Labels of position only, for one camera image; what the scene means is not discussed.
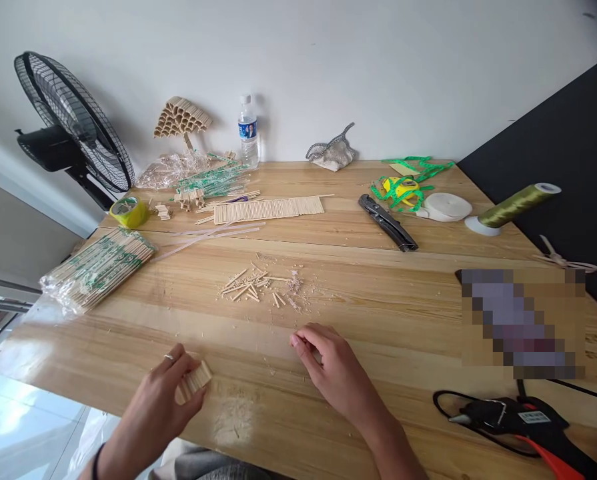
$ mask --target olive green thread spool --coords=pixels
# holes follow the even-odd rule
[[[561,189],[551,183],[528,185],[479,216],[465,219],[465,225],[476,233],[495,237],[500,235],[503,225],[560,192]]]

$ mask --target thread spool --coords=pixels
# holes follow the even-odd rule
[[[528,185],[479,216],[467,218],[465,225],[476,233],[495,237],[500,235],[500,228],[503,225],[561,191],[559,187],[551,183],[541,182]]]
[[[135,230],[149,219],[151,212],[138,197],[127,197],[114,203],[109,214],[122,226]]]

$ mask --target popsicle stick panel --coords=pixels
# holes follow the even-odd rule
[[[325,213],[320,197],[296,197],[290,199],[261,200],[216,205],[213,222],[228,222],[297,217]]]

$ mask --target person's right hand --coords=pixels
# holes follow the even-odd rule
[[[388,414],[387,407],[354,355],[332,327],[308,323],[289,342],[325,400],[359,430]],[[314,357],[317,349],[322,365]]]

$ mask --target forearm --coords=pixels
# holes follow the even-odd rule
[[[94,459],[85,466],[79,480],[93,480]],[[133,480],[141,470],[136,471],[136,462],[132,462],[122,451],[113,437],[103,446],[98,457],[96,477],[98,480]]]
[[[382,480],[428,478],[403,427],[386,408],[357,428],[374,456]]]

